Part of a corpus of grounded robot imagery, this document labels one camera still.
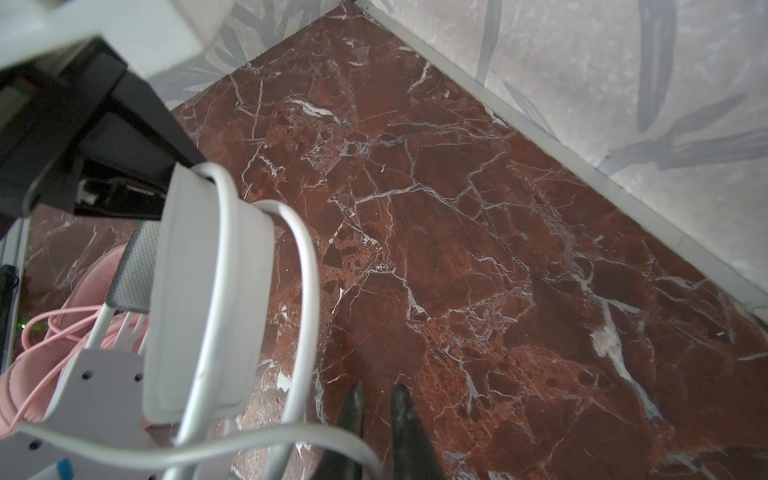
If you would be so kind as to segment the white headphones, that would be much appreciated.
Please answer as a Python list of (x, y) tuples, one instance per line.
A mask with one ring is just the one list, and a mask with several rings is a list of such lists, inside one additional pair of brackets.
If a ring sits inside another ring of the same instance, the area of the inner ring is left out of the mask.
[(159, 228), (145, 334), (122, 328), (70, 355), (43, 419), (67, 441), (158, 452), (151, 424), (176, 424), (171, 454), (204, 445), (241, 413), (266, 322), (274, 225), (214, 163), (177, 167)]

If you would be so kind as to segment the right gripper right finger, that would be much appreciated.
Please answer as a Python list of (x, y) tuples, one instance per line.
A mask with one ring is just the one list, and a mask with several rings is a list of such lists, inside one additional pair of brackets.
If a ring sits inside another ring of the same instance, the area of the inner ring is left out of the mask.
[(391, 398), (392, 457), (395, 479), (445, 479), (432, 443), (403, 384)]

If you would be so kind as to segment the pink headphones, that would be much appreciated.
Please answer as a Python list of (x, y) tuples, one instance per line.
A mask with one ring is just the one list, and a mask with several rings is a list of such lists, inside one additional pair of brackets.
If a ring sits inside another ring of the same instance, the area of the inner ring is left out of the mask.
[(1, 375), (2, 437), (20, 421), (43, 419), (64, 367), (85, 348), (125, 249), (120, 245), (109, 250), (89, 268), (60, 309), (30, 321), (32, 326), (47, 325), (49, 331), (37, 342), (24, 334), (23, 352)]

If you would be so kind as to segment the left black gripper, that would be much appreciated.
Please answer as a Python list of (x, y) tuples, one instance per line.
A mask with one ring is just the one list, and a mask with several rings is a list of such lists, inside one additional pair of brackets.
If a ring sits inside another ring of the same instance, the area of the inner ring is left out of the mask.
[(176, 165), (205, 158), (150, 84), (104, 40), (1, 70), (1, 232), (40, 205), (157, 220)]

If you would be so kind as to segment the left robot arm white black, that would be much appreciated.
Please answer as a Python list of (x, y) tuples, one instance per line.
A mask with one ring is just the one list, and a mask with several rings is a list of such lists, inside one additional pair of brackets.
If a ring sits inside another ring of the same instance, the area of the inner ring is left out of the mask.
[(149, 84), (202, 53), (229, 1), (1, 5), (1, 229), (40, 205), (156, 220), (177, 166), (203, 162)]

